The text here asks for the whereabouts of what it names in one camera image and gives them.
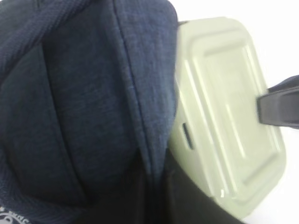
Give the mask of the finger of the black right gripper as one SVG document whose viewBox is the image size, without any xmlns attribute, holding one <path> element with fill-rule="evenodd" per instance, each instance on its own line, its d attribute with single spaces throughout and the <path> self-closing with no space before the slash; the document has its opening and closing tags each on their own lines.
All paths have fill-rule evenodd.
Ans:
<svg viewBox="0 0 299 224">
<path fill-rule="evenodd" d="M 299 76 L 285 79 L 256 99 L 261 124 L 298 129 Z"/>
</svg>

